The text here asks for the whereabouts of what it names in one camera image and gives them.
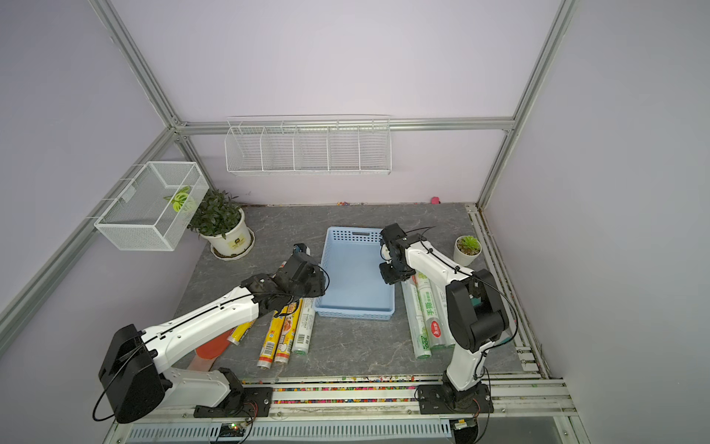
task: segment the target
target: metal vent grille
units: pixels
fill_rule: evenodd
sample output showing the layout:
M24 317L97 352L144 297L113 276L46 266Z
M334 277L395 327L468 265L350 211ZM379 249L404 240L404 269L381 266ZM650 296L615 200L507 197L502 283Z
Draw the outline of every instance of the metal vent grille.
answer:
M217 439L220 423L136 424L129 443L209 443ZM293 440L331 442L412 438L451 438L445 419L407 419L389 421L267 421L257 422L249 441ZM237 443L241 438L221 437L219 442Z

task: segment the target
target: aluminum rail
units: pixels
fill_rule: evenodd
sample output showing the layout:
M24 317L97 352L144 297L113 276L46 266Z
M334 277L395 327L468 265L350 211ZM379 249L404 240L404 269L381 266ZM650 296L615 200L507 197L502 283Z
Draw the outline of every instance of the aluminum rail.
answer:
M230 121L236 126L238 121ZM502 129L510 130L515 122L510 117L455 117L451 119L330 119L330 120L263 120L245 121L244 126L289 127L332 127L339 125L388 124L390 131L451 131L458 129ZM181 136L203 134L226 134L230 123L226 121L185 122L175 126Z
M94 9L94 12L96 12L96 15L98 15L99 19L106 27L106 30L109 32L111 41L119 47L119 50L126 58L126 62L128 62L129 67L131 67L131 71L133 71L138 83L146 93L146 96L153 105L155 112L158 113L158 116L163 121L165 127L173 130L175 125L180 123L180 118L175 112L173 106L170 104L167 96L165 96L165 93L160 88L160 85L151 72L146 59L143 58L143 55L138 50L138 46L136 46L131 34L129 34L128 29L126 29L126 26L124 25L124 22L116 12L114 5L110 0L89 0L89 3ZM195 162L200 167L207 184L210 188L214 188L212 179L202 163L202 159L200 159L197 155L197 151L191 141L187 137L177 136L175 138L175 144L185 156L185 159L189 162Z

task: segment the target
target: white plastic wrap roll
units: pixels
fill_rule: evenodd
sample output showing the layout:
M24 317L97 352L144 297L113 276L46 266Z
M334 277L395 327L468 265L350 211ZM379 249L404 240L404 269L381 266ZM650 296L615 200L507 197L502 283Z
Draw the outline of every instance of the white plastic wrap roll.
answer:
M444 338L444 342L446 342L447 347L453 347L456 345L456 340L451 334L451 329L449 328L449 313L447 312L446 292L436 285L432 285L432 290L434 290L434 300L437 304L439 319L442 320L440 325L442 329L442 337Z
M404 306L407 309L407 319L409 320L409 331L412 335L412 346L414 356L417 359L425 359L432 355L429 350L429 337L427 327L424 324L422 306L419 302L419 292L412 282L412 279L402 281L402 294L404 296Z
M438 299L438 296L434 296L432 284L426 275L417 272L416 276L413 276L413 279L417 284L419 301L422 303L424 324L427 328L427 335L429 336L429 348L446 347L447 343L444 340L441 329L442 322L439 317L439 311L437 310L436 299Z
M313 333L313 321L315 320L315 309L313 308L313 298L303 298L301 305L301 316L296 327L296 337L291 351L298 354L308 353L310 338Z

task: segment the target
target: white mesh basket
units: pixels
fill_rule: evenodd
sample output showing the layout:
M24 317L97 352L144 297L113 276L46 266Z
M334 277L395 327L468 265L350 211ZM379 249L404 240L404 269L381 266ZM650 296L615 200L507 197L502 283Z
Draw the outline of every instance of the white mesh basket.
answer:
M147 162L94 226L120 250L173 251L208 189L195 162Z
M230 126L226 169L234 175L389 174L389 124Z

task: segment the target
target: plastic wrap roll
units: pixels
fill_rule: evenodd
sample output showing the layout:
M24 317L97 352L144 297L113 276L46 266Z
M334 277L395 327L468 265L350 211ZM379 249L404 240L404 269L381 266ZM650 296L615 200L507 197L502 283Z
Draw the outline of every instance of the plastic wrap roll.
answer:
M244 336L246 336L246 332L248 332L251 326L254 325L254 322L255 321L252 320L247 323L237 325L227 340L234 345L239 345L239 342L244 338Z
M278 347L276 347L276 357L274 362L288 363L291 358L291 347L293 347L293 337L296 334L296 325L298 324L298 316L301 314L301 301L296 301L297 307L293 313L286 315L281 329L281 337L278 339Z
M313 308L313 298L303 298L301 300L301 316L296 327L296 337L291 349L294 353L306 354L310 347L310 338L313 333L313 321L315 320L315 309Z
M429 337L427 336L427 327L424 324L422 306L419 302L419 292L411 279L402 281L402 294L404 296L404 306L407 309L414 355L417 359L426 359L432 355L432 352L429 350Z
M447 344L446 341L444 341L444 335L442 335L442 323L439 318L439 311L437 310L432 284L429 282L429 278L422 273L417 272L415 276L412 276L412 279L417 285L419 301L422 303L424 324L427 328L427 336L429 337L429 348L446 347Z
M436 285L432 285L432 290L434 291L434 300L437 304L437 312L439 313L439 318L442 320L440 325L442 329L442 337L444 338L444 342L446 342L447 347L453 347L456 345L456 340L451 334L451 329L449 328L449 313L447 313L446 292Z
M281 310L281 313L274 312L273 318L271 319L271 325L268 328L268 333L266 333L266 339L264 340L264 345L261 348L261 354L259 355L259 360L256 365L262 369L270 369L271 363L273 362L273 357L276 355L276 346L278 345L278 340L281 337L281 329L283 327L283 321L286 315L289 313L290 307L293 305L293 312L296 307L295 303L291 303Z

